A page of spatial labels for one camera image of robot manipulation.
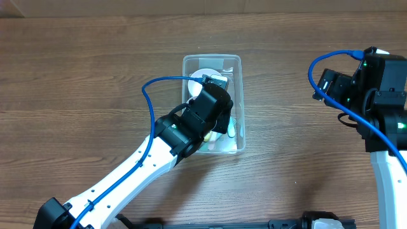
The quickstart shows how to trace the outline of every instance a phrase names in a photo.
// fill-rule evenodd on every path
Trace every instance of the plastic container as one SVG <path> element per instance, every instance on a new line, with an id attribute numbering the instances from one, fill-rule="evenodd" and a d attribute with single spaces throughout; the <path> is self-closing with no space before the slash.
<path id="1" fill-rule="evenodd" d="M 199 69 L 213 69 L 229 79 L 228 93 L 233 100 L 231 118 L 235 119 L 235 136 L 221 135 L 216 141 L 203 142 L 197 153 L 236 154 L 244 150 L 246 145 L 244 125 L 244 100 L 242 61 L 238 55 L 199 54 L 188 55 L 183 61 L 183 76 L 191 76 Z M 191 98 L 188 92 L 188 81 L 183 81 L 182 101 Z"/>

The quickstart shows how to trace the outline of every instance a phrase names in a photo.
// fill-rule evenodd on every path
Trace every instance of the wooden table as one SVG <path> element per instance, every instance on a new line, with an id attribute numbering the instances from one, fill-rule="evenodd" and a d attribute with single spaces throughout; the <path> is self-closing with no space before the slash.
<path id="1" fill-rule="evenodd" d="M 149 132 L 141 86 L 177 76 L 183 57 L 242 58 L 247 146 L 191 156 L 123 211 L 169 223 L 298 218 L 305 210 L 378 228 L 376 183 L 354 129 L 311 98 L 311 61 L 371 45 L 407 55 L 406 13 L 0 20 L 0 228 L 32 228 L 112 171 Z M 348 57 L 324 61 L 352 74 Z M 179 81 L 149 88 L 156 117 L 181 102 Z"/>

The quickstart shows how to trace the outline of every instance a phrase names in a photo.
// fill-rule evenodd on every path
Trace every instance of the green indicator light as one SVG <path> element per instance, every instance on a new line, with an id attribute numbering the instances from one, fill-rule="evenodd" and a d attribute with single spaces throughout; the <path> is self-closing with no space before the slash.
<path id="1" fill-rule="evenodd" d="M 407 125 L 404 124 L 404 123 L 397 123 L 397 127 L 398 127 L 398 128 L 406 128 Z"/>

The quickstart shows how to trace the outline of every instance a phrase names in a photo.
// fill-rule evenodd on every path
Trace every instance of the blue cable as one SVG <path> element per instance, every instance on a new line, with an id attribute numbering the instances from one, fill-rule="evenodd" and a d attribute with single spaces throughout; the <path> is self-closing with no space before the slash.
<path id="1" fill-rule="evenodd" d="M 151 119 L 150 138 L 148 139 L 147 147 L 146 147 L 144 154 L 141 156 L 141 159 L 136 163 L 136 165 L 134 167 L 132 167 L 132 169 L 130 169 L 125 175 L 123 175 L 119 180 L 117 180 L 114 184 L 112 184 L 112 186 L 110 186 L 106 191 L 104 191 L 102 194 L 100 194 L 93 202 L 89 201 L 89 205 L 75 219 L 75 221 L 71 225 L 70 229 L 76 229 L 76 227 L 79 225 L 79 222 L 82 220 L 82 218 L 85 216 L 85 214 L 88 213 L 88 211 L 93 209 L 94 205 L 99 203 L 107 194 L 109 194 L 119 184 L 121 184 L 124 180 L 126 180 L 126 178 L 128 178 L 134 171 L 136 171 L 140 166 L 142 166 L 142 163 L 143 163 L 144 159 L 146 159 L 146 157 L 151 149 L 151 145 L 153 144 L 154 133 L 155 133 L 154 109 L 153 109 L 153 105 L 151 103 L 150 97 L 148 96 L 148 94 L 146 92 L 146 87 L 154 82 L 161 81 L 161 80 L 193 80 L 193 81 L 196 81 L 197 83 L 202 83 L 202 78 L 190 78 L 190 77 L 186 77 L 186 76 L 166 76 L 166 77 L 160 77 L 160 78 L 150 80 L 145 85 L 142 86 L 141 92 L 147 100 L 147 105 L 148 105 L 148 109 L 150 112 L 150 119 Z"/>
<path id="2" fill-rule="evenodd" d="M 312 78 L 312 70 L 314 69 L 314 66 L 323 59 L 326 59 L 328 57 L 332 57 L 334 55 L 339 55 L 339 54 L 347 54 L 353 57 L 356 60 L 362 60 L 364 58 L 364 53 L 363 51 L 360 50 L 338 50 L 335 52 L 331 52 L 328 54 L 325 54 L 323 56 L 320 56 L 316 58 L 310 65 L 310 68 L 308 69 L 308 80 L 311 83 L 311 86 L 315 89 L 315 92 L 318 93 L 320 96 L 322 96 L 325 100 L 327 100 L 330 104 L 332 104 L 334 107 L 342 110 L 343 112 L 347 113 L 350 117 L 352 117 L 355 121 L 362 123 L 363 125 L 367 126 L 370 130 L 372 130 L 393 152 L 394 156 L 400 161 L 401 167 L 404 169 L 405 173 L 407 174 L 407 163 L 404 160 L 403 156 L 401 156 L 399 150 L 397 147 L 384 135 L 380 130 L 378 130 L 375 126 L 370 124 L 368 121 L 366 121 L 364 118 L 360 117 L 353 111 L 347 109 L 346 107 L 342 106 L 340 103 L 336 102 L 330 96 L 325 94 L 314 82 L 314 79 Z"/>

